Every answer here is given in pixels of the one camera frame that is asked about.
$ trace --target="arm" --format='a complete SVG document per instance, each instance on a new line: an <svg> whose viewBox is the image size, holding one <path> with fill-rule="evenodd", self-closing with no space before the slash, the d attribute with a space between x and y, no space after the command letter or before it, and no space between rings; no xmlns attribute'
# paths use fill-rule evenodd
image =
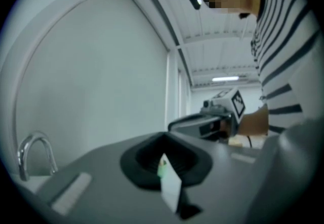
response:
<svg viewBox="0 0 324 224"><path fill-rule="evenodd" d="M268 115L267 105L252 114L244 115L238 127L238 135L258 136L266 134L269 129Z"/></svg>

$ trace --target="person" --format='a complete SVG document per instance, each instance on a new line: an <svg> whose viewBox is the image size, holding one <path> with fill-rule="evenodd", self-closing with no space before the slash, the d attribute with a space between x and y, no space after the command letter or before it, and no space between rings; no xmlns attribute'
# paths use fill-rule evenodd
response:
<svg viewBox="0 0 324 224"><path fill-rule="evenodd" d="M266 102L255 113L243 116L239 135L281 134L306 118L322 114L324 41L307 0L203 2L219 13L257 19L251 51ZM226 122L220 126L229 135L230 126Z"/></svg>

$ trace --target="white strip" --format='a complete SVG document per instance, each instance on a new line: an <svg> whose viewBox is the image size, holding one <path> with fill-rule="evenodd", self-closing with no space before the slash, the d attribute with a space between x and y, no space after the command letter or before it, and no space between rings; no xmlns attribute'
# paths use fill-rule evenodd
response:
<svg viewBox="0 0 324 224"><path fill-rule="evenodd" d="M231 154L231 157L233 159L237 159L237 160L240 160L240 161L249 163L249 164L253 164L255 162L255 158L254 157L244 156L244 155L237 154L237 153L232 153Z"/></svg>
<svg viewBox="0 0 324 224"><path fill-rule="evenodd" d="M87 173L80 173L78 178L66 189L66 191L52 204L52 209L66 216L77 203L82 193L89 186L92 177Z"/></svg>

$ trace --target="cable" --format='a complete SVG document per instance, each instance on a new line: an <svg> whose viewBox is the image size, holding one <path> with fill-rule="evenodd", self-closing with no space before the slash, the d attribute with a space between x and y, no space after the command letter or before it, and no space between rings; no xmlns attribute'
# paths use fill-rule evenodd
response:
<svg viewBox="0 0 324 224"><path fill-rule="evenodd" d="M250 139L250 136L247 136L249 142L250 142L250 147L252 148L252 143L251 143L251 139Z"/></svg>

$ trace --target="sink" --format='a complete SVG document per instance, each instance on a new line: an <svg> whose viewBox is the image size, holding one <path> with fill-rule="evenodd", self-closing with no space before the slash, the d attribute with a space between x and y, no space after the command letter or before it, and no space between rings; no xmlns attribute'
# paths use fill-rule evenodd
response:
<svg viewBox="0 0 324 224"><path fill-rule="evenodd" d="M51 178L50 175L30 176L30 179L28 181L22 181L18 174L10 174L10 177L14 183L27 188L34 194L39 190L39 188L43 186L43 184L49 178Z"/></svg>

